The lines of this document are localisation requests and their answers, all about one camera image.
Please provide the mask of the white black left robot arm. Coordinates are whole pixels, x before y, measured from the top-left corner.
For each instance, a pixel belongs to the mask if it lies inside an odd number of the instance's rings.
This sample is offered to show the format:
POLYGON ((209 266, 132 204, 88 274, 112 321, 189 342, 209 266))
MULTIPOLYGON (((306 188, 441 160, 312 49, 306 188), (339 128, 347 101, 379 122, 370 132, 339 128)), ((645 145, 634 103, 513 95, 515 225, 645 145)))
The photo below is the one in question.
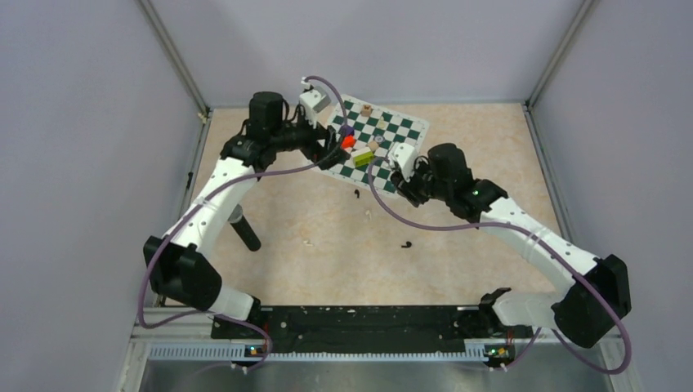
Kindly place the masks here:
POLYGON ((239 134, 231 137, 207 183, 179 221, 161 237, 144 246, 147 287, 155 293, 200 312, 230 318, 242 337, 252 337, 262 327, 260 301, 223 282, 210 264, 217 238, 231 225, 245 246, 255 252, 261 242, 244 217, 241 202, 262 178, 272 176, 269 166, 279 153, 299 150, 312 167, 326 170, 342 161, 343 134, 319 123, 318 115, 330 103, 319 87, 300 96, 292 117, 277 92, 261 91, 248 104, 248 118, 239 134))

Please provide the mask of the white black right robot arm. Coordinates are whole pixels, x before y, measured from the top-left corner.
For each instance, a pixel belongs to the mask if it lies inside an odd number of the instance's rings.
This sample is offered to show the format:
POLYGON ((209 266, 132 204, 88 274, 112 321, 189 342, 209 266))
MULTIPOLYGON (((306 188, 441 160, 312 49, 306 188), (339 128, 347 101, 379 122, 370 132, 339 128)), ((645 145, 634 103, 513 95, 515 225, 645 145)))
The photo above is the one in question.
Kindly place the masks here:
POLYGON ((511 326, 559 331, 572 343, 593 347, 632 309, 628 270, 615 255, 600 258, 531 217, 508 193, 478 179, 463 151, 453 143, 436 145, 427 156, 409 144, 387 152, 396 192, 418 207, 443 202, 454 216, 499 238, 553 285, 553 292, 514 292, 502 288, 485 298, 481 330, 502 336, 511 326))

